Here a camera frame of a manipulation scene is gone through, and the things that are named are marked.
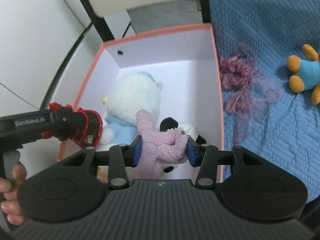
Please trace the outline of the left human hand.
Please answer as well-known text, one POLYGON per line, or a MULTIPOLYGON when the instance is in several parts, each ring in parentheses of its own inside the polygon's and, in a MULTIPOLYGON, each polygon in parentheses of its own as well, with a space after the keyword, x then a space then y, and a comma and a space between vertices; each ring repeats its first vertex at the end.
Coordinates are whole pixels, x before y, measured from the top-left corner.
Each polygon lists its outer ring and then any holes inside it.
POLYGON ((17 200, 17 191, 25 182, 27 171, 22 163, 18 163, 12 170, 14 182, 1 178, 1 193, 4 200, 1 202, 1 210, 12 225, 21 225, 25 216, 17 200))

